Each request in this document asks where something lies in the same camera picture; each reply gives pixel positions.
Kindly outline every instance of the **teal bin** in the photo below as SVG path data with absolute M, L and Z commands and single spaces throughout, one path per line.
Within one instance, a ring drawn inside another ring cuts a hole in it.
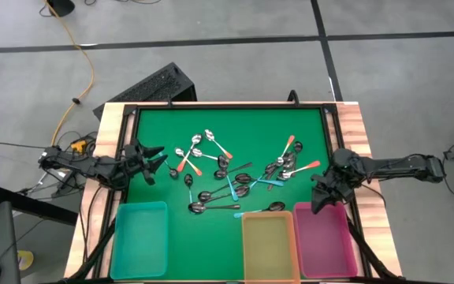
M 121 204 L 118 208 L 110 277 L 158 277 L 167 271 L 168 212 L 165 202 Z

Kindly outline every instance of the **concrete floor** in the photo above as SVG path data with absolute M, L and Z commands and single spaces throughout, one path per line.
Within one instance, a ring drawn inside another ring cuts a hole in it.
M 75 1 L 64 18 L 78 43 L 123 43 L 239 36 L 317 35 L 308 0 L 162 0 L 156 5 Z M 454 31 L 454 1 L 319 1 L 327 34 Z M 40 1 L 0 0 L 0 47 L 69 44 Z M 374 157 L 441 155 L 454 143 L 454 38 L 331 42 L 344 100 L 359 101 Z M 93 50 L 96 82 L 64 130 L 88 133 L 91 109 L 169 62 L 195 82 L 200 100 L 333 99 L 319 42 Z M 77 51 L 0 54 L 0 141 L 46 146 L 58 119 L 87 86 Z M 0 186 L 36 183 L 39 150 L 0 146 Z M 454 164 L 447 167 L 454 188 Z M 382 185 L 403 273 L 454 282 L 454 196 L 444 184 L 413 180 Z M 36 196 L 49 196 L 40 192 Z M 77 210 L 79 196 L 54 200 Z M 17 236 L 36 219 L 15 218 Z M 62 276 L 73 229 L 44 222 L 19 243 L 36 253 L 24 283 Z

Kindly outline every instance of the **yellow object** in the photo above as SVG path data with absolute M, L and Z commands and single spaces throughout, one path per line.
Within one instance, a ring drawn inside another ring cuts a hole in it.
M 30 268 L 35 256 L 32 252 L 17 250 L 17 259 L 19 260 L 19 270 L 24 271 Z
M 71 149 L 74 151 L 79 152 L 80 154 L 83 154 L 85 152 L 85 147 L 87 146 L 87 141 L 85 140 L 80 140 L 77 141 L 73 144 L 71 144 Z
M 78 97 L 76 97 L 77 99 L 81 99 L 91 90 L 92 85 L 94 83 L 94 66 L 92 65 L 91 59 L 88 57 L 88 55 L 85 53 L 85 51 L 83 51 L 82 48 L 78 44 L 75 43 L 75 39 L 71 35 L 71 32 L 69 31 L 69 29 L 66 26 L 65 22 L 63 20 L 61 20 L 61 18 L 57 15 L 57 13 L 55 12 L 54 8 L 52 8 L 52 6 L 50 6 L 50 4 L 48 4 L 48 1 L 47 0 L 44 0 L 44 1 L 45 1 L 45 4 L 48 6 L 48 9 L 50 9 L 52 14 L 61 22 L 61 24 L 64 27 L 64 29 L 68 32 L 69 39 L 71 39 L 71 43 L 73 44 L 73 46 L 76 49 L 78 49 L 79 51 L 81 51 L 82 54 L 85 55 L 85 58 L 87 59 L 88 64 L 91 66 L 91 83 L 89 83 L 89 85 L 84 89 L 84 91 Z M 66 112 L 62 115 L 62 118 L 59 121 L 59 124 L 57 125 L 57 128 L 55 129 L 54 135 L 52 136 L 52 143 L 51 143 L 52 146 L 54 146 L 54 144 L 55 144 L 55 140 L 57 139 L 57 135 L 59 134 L 59 130 L 61 130 L 61 127 L 64 124 L 64 120 L 66 119 L 66 117 L 68 116 L 69 112 L 73 109 L 74 106 L 75 106 L 75 103 L 71 103 L 71 106 L 69 106 L 68 110 L 66 110 Z

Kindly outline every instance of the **pink bin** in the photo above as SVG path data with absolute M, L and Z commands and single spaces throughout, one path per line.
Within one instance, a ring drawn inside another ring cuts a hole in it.
M 306 278 L 356 276 L 344 205 L 326 205 L 318 214 L 311 203 L 297 203 L 293 209 L 300 271 Z

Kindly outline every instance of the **plastic bin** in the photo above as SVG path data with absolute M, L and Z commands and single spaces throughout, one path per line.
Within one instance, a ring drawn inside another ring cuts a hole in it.
M 246 283 L 300 283 L 292 213 L 243 215 Z
M 110 276 L 115 280 L 158 277 L 167 271 L 168 212 L 165 202 L 118 208 Z
M 308 202 L 294 207 L 300 271 L 307 278 L 352 277 L 357 274 L 344 205 L 326 205 L 318 214 Z

